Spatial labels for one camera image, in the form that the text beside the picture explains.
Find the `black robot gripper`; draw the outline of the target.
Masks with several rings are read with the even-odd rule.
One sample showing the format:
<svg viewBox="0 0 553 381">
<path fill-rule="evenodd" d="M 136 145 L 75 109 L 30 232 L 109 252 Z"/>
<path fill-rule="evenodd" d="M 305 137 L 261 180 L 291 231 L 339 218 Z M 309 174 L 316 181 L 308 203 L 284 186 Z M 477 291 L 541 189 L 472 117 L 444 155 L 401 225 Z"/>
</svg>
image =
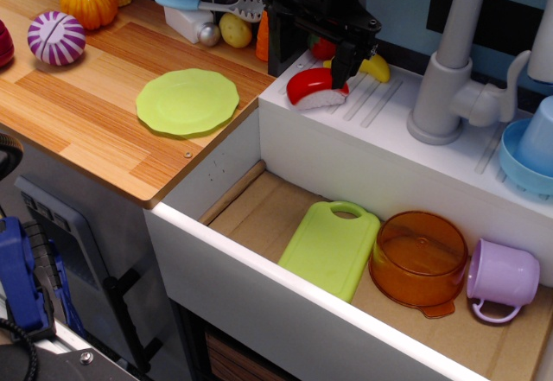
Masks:
<svg viewBox="0 0 553 381">
<path fill-rule="evenodd" d="M 331 66 L 334 90 L 357 74 L 381 29 L 360 0 L 266 0 L 266 7 L 269 75 L 280 76 L 304 54 L 310 33 L 337 45 Z"/>
</svg>

